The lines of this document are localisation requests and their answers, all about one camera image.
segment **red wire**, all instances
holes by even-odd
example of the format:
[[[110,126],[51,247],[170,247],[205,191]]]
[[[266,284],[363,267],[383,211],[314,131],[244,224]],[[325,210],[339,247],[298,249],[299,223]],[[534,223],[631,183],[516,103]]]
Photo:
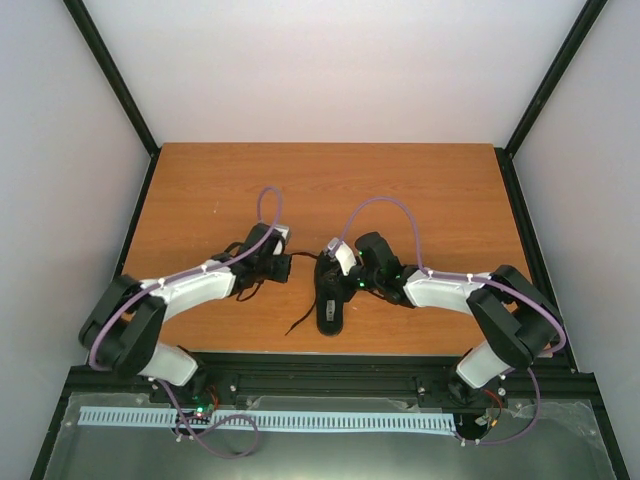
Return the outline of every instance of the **red wire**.
[[[209,392],[209,394],[211,395],[211,398],[213,399],[213,410],[216,411],[218,409],[218,406],[220,405],[218,396],[216,395],[216,387],[215,385],[211,385],[211,387],[209,388],[211,390],[207,390],[207,391]]]
[[[500,410],[502,410],[502,400],[500,400],[500,397],[498,397],[491,390],[482,390],[482,391],[487,395],[489,395],[491,398],[493,398],[496,402],[498,402],[498,405],[500,406]]]

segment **black metal rail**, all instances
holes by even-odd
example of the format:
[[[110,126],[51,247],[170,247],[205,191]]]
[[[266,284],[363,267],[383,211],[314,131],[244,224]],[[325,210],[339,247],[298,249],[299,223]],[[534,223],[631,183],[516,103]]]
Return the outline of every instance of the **black metal rail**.
[[[136,130],[138,137],[140,137],[140,141],[144,145],[144,148],[147,149],[150,156],[157,155],[160,149],[158,148],[156,141],[153,139],[153,135],[151,135],[151,131],[149,130],[149,127],[147,127],[144,118],[142,118],[142,114],[140,113],[136,102],[133,100],[122,75],[120,75],[120,71],[113,61],[107,46],[102,41],[100,32],[98,32],[98,28],[95,23],[93,23],[91,15],[89,15],[89,11],[87,10],[84,2],[82,0],[64,0],[64,4],[67,6],[73,20],[76,22],[80,33],[91,49],[98,65],[100,65],[104,76],[107,78],[109,85],[111,85],[111,88],[113,89],[113,93],[118,97],[122,108],[127,114],[127,117],[129,117],[131,125],[133,125],[133,128]]]
[[[422,404],[416,379],[429,382],[446,376],[456,357],[380,357],[345,355],[291,354],[199,354],[205,365],[215,369],[223,404],[256,396],[345,397],[404,399]],[[609,422],[598,385],[593,375],[570,373],[566,367],[541,359],[534,371],[545,400],[582,400],[591,403],[605,440],[617,478],[629,478]],[[526,373],[514,372],[504,382],[507,396],[532,398],[534,389]],[[94,372],[87,366],[73,367],[62,392],[51,427],[33,471],[32,480],[44,477],[61,427],[68,399],[74,393],[149,393],[157,394],[141,377],[122,380],[110,373]]]
[[[560,82],[564,72],[578,52],[580,45],[582,45],[583,40],[586,38],[589,30],[591,30],[591,27],[606,3],[607,0],[587,0],[585,3],[571,30],[569,30],[569,34],[562,43],[560,50],[558,50],[556,57],[553,59],[549,70],[542,79],[538,90],[533,95],[524,115],[511,135],[509,143],[507,143],[505,147],[509,159],[512,160],[518,152],[518,149],[522,146],[522,142],[524,142],[524,139],[529,134],[531,127],[533,127],[547,100],[549,100],[558,82]]]
[[[136,205],[133,209],[133,215],[131,215],[131,221],[129,222],[129,227],[127,228],[127,235],[125,236],[122,248],[120,249],[120,255],[118,256],[116,269],[113,272],[114,278],[122,274],[124,264],[127,261],[127,255],[129,254],[129,249],[131,248],[131,242],[133,242],[133,235],[136,233],[136,227],[138,226],[138,221],[140,220],[140,215],[142,214],[142,207],[144,207],[144,201],[147,198],[147,193],[149,193],[151,180],[153,179],[153,174],[156,171],[156,166],[158,165],[158,160],[160,159],[161,152],[162,149],[158,150],[158,153],[151,155],[151,158],[149,159],[149,166],[147,167],[147,172],[144,175],[142,188],[140,189],[140,194],[138,195],[138,199],[136,200]]]
[[[502,181],[509,198],[509,204],[511,205],[511,212],[513,213],[513,219],[520,236],[520,243],[522,244],[522,250],[524,252],[529,272],[531,273],[531,281],[533,285],[540,290],[540,292],[547,297],[547,299],[554,305],[558,306],[558,302],[553,292],[553,286],[551,285],[551,279],[549,278],[549,272],[544,263],[542,257],[542,250],[536,237],[536,232],[529,216],[529,210],[527,208],[527,202],[524,199],[522,189],[520,188],[520,181],[518,180],[518,174],[513,165],[513,162],[507,157],[506,152],[502,148],[496,148],[496,158],[498,159],[498,166],[500,173],[502,174]],[[563,354],[567,361],[567,366],[573,370],[576,370],[577,364],[571,346],[567,342],[566,347],[563,349]]]

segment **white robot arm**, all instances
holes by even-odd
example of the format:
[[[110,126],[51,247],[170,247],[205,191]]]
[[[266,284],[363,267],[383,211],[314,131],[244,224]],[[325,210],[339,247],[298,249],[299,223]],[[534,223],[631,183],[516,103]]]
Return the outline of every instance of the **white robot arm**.
[[[318,329],[325,335],[340,333],[343,304],[358,290],[404,307],[438,307],[473,316],[486,340],[465,354],[450,374],[449,390],[460,403],[498,375],[528,368],[556,336],[554,326],[538,311],[491,286],[499,283],[515,290],[560,319],[557,309],[514,267],[468,275],[423,272],[416,265],[402,265],[377,232],[363,235],[355,245],[358,257],[334,238],[318,259]],[[510,311],[506,304],[514,301],[517,308]]]
[[[268,227],[255,225],[244,243],[240,256],[266,234]],[[158,341],[162,324],[174,316],[212,300],[239,294],[264,280],[285,283],[291,269],[291,256],[284,253],[290,237],[289,228],[278,225],[253,254],[229,266],[216,268],[233,257],[225,252],[215,255],[191,270],[189,275],[136,281],[128,275],[115,278],[85,322],[79,340],[87,349],[97,348],[96,358],[122,377],[143,375],[166,380],[176,386],[186,385],[198,371],[196,360],[185,350]],[[119,318],[99,345],[98,334],[127,299],[150,289],[128,313],[129,321]]]

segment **white wall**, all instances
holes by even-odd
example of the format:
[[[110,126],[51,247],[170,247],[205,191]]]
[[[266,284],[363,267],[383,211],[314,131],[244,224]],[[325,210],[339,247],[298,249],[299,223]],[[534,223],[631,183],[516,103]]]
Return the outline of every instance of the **white wall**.
[[[0,477],[28,478],[146,154],[62,1],[0,15]]]
[[[89,0],[158,141],[504,145],[584,0]]]
[[[640,2],[609,2],[516,166],[577,360],[640,478]]]

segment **wooden tabletop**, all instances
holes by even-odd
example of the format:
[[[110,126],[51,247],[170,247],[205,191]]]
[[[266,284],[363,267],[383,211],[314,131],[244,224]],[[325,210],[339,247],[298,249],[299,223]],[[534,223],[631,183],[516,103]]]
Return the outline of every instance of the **wooden tabletop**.
[[[124,271],[165,276],[244,240],[265,185],[283,192],[289,252],[319,252],[362,201],[388,195],[416,217],[425,265],[484,272],[508,263],[527,273],[493,147],[475,144],[165,144]],[[270,221],[275,199],[267,197]],[[376,230],[403,263],[415,263],[400,209],[369,205],[347,241]],[[313,266],[294,257],[287,284],[265,282],[245,303],[200,305],[168,322],[161,339],[204,351],[433,355],[462,354],[482,340],[470,316],[392,306],[364,292],[345,306],[337,337],[317,331],[315,313],[285,336],[313,302]]]

